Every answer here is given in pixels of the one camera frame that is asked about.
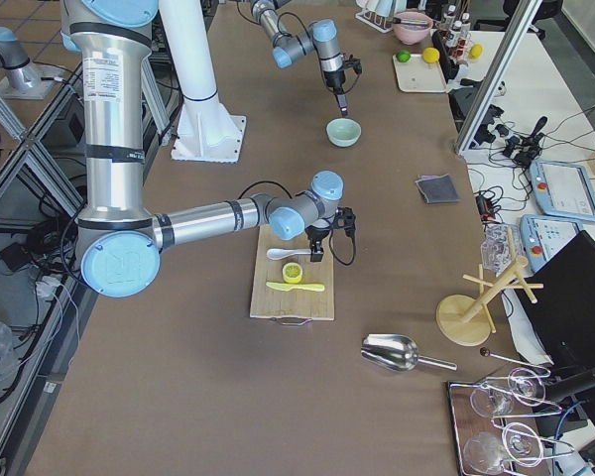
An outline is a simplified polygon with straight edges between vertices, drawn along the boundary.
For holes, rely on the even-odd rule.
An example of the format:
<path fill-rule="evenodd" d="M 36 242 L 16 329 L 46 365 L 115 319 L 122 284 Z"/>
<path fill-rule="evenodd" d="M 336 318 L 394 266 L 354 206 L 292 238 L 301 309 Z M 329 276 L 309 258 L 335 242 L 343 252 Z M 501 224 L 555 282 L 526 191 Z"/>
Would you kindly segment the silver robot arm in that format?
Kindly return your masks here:
<path fill-rule="evenodd" d="M 334 172 L 316 174 L 306 190 L 283 198 L 260 193 L 170 214 L 145 208 L 140 76 L 155 19 L 164 26 L 182 96 L 173 158 L 239 158 L 246 120 L 220 102 L 199 2 L 63 2 L 63 43 L 82 64 L 87 200 L 75 221 L 85 283 L 108 297 L 128 297 L 154 280 L 164 250 L 262 225 L 284 240 L 305 234 L 319 258 L 322 240 L 353 224 L 339 204 L 344 185 Z"/>
<path fill-rule="evenodd" d="M 363 72 L 361 60 L 344 53 L 339 45 L 336 24 L 322 19 L 306 26 L 300 18 L 302 31 L 293 34 L 283 24 L 279 13 L 288 1 L 249 1 L 253 21 L 260 25 L 272 44 L 272 56 L 278 68 L 287 68 L 298 60 L 316 53 L 324 86 L 334 96 L 342 117 L 347 117 L 347 94 Z"/>

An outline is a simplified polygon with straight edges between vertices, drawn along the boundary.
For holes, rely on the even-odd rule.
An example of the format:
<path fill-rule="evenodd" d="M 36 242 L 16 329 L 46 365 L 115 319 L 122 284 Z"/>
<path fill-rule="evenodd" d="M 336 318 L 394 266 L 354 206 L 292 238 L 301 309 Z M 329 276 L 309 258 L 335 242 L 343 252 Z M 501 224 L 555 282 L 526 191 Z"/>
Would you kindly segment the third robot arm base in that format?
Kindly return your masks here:
<path fill-rule="evenodd" d="M 42 70 L 35 65 L 12 30 L 0 27 L 0 69 L 5 78 L 0 81 L 4 97 L 42 100 L 51 89 L 43 81 Z"/>

